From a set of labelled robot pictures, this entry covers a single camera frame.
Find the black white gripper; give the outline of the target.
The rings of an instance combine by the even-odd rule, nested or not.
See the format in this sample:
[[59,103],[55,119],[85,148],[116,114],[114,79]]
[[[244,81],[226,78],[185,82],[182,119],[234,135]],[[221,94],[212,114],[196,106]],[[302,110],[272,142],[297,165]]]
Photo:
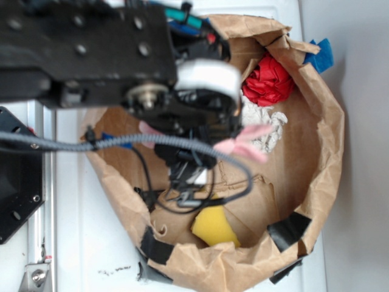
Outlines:
[[241,128],[241,72],[224,60],[136,61],[121,73],[121,106],[139,139],[166,163],[174,186],[193,186],[217,157],[214,146]]

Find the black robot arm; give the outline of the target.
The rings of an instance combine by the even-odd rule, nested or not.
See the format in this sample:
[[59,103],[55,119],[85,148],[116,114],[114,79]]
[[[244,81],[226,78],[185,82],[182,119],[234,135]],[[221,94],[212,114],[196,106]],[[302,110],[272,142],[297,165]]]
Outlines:
[[89,149],[150,142],[190,185],[216,144],[242,129],[240,74],[210,21],[151,1],[2,1],[1,100],[50,109],[121,106],[139,134]]

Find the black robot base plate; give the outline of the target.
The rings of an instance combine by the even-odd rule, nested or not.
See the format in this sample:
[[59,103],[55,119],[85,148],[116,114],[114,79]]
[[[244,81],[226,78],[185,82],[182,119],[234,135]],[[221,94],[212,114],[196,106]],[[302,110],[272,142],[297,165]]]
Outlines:
[[1,141],[1,244],[43,203],[43,155],[36,146]]

